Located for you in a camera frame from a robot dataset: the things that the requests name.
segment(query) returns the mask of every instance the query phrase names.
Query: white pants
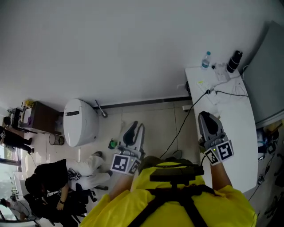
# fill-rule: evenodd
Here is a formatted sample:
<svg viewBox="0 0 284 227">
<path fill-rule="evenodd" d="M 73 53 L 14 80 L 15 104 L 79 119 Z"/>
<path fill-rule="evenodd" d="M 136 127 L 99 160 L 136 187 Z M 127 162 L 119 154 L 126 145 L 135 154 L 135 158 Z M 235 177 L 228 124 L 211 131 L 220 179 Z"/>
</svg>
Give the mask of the white pants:
<svg viewBox="0 0 284 227">
<path fill-rule="evenodd" d="M 67 170 L 71 168 L 82 175 L 79 180 L 68 181 L 69 187 L 76 190 L 76 183 L 78 183 L 83 190 L 88 190 L 110 179 L 108 173 L 98 173 L 97 168 L 102 163 L 103 159 L 96 155 L 91 155 L 86 161 L 66 160 Z"/>
</svg>

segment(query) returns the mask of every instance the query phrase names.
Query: trash can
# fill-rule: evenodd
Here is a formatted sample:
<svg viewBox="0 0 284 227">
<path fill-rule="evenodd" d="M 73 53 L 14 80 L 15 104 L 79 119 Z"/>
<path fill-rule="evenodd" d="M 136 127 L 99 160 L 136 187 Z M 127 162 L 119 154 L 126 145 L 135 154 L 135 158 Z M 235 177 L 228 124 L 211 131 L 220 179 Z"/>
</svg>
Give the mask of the trash can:
<svg viewBox="0 0 284 227">
<path fill-rule="evenodd" d="M 62 146 L 64 144 L 65 140 L 63 136 L 50 134 L 49 135 L 49 144 L 50 145 L 60 145 Z"/>
</svg>

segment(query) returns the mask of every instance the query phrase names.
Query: tiled floor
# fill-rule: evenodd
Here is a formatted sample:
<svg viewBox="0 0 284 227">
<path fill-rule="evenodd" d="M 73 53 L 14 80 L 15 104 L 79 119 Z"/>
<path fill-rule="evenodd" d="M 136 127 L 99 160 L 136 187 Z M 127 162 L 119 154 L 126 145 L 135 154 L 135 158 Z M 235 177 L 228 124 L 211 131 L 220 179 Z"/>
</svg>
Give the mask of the tiled floor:
<svg viewBox="0 0 284 227">
<path fill-rule="evenodd" d="M 99 117 L 100 129 L 96 142 L 87 144 L 77 148 L 71 148 L 65 143 L 63 146 L 52 146 L 48 142 L 49 134 L 26 134 L 26 137 L 33 137 L 33 146 L 35 147 L 35 153 L 32 155 L 36 165 L 43 163 L 51 163 L 61 159 L 75 159 L 85 160 L 95 151 L 103 151 L 105 164 L 101 166 L 101 171 L 104 172 L 110 168 L 110 164 L 113 157 L 113 150 L 108 149 L 110 140 L 117 139 L 121 129 L 133 122 L 138 121 L 145 126 L 145 141 L 144 151 L 146 155 L 153 155 L 160 157 L 161 154 L 168 148 L 174 137 L 177 135 L 187 113 L 182 110 L 183 105 L 192 104 L 190 101 L 182 102 L 170 102 L 160 104 L 150 104 L 142 106 L 129 106 L 123 108 L 113 108 L 106 110 L 108 118 Z M 279 146 L 277 152 L 283 151 L 282 140 L 284 137 L 284 130 L 280 132 Z M 198 154 L 198 142 L 197 142 L 197 129 L 194 117 L 194 112 L 191 112 L 185 121 L 185 124 L 172 144 L 170 151 L 177 149 L 183 150 L 183 158 L 186 158 L 193 163 L 200 161 Z M 30 176 L 35 169 L 33 159 L 29 155 L 23 156 L 23 172 L 26 172 Z M 266 157 L 259 163 L 259 173 L 265 171 L 265 166 L 270 160 L 270 157 Z M 250 200 L 259 215 L 259 226 L 265 226 L 263 223 L 267 223 L 266 216 L 264 216 L 265 209 L 272 200 L 274 194 L 279 194 L 281 188 L 274 186 L 275 177 L 273 176 L 275 170 L 279 167 L 280 160 L 274 157 L 272 160 L 271 168 L 265 177 L 265 182 L 259 187 L 253 198 Z M 114 173 L 112 178 L 104 185 L 109 186 L 111 189 L 118 179 L 118 174 Z M 245 196 L 249 199 L 255 189 L 251 189 L 245 193 Z M 97 198 L 99 199 L 104 191 L 96 190 Z M 95 206 L 90 202 L 87 206 L 90 211 Z M 51 226 L 47 220 L 41 220 L 42 226 Z"/>
</svg>

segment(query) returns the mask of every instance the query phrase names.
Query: black harness strap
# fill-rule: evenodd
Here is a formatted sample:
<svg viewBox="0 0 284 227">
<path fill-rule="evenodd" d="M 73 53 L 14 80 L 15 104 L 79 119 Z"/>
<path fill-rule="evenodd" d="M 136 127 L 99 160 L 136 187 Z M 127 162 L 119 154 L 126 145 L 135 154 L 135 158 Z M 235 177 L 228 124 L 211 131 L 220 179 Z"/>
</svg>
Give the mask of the black harness strap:
<svg viewBox="0 0 284 227">
<path fill-rule="evenodd" d="M 152 213 L 166 202 L 176 201 L 185 208 L 188 216 L 196 227 L 208 227 L 200 213 L 198 212 L 192 196 L 199 196 L 202 192 L 208 192 L 215 195 L 213 189 L 206 185 L 198 185 L 184 187 L 183 189 L 157 188 L 148 189 L 148 191 L 156 196 L 145 209 L 128 225 L 128 227 L 139 227 Z"/>
</svg>

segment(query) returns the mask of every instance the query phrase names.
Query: white toilet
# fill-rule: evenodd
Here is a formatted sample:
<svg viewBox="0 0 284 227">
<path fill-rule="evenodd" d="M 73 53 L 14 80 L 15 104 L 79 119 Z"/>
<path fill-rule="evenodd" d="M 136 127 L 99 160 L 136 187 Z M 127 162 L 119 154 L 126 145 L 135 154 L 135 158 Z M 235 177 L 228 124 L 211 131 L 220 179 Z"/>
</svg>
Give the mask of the white toilet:
<svg viewBox="0 0 284 227">
<path fill-rule="evenodd" d="M 65 106 L 63 128 L 71 147 L 92 143 L 99 133 L 99 117 L 90 105 L 72 99 Z"/>
</svg>

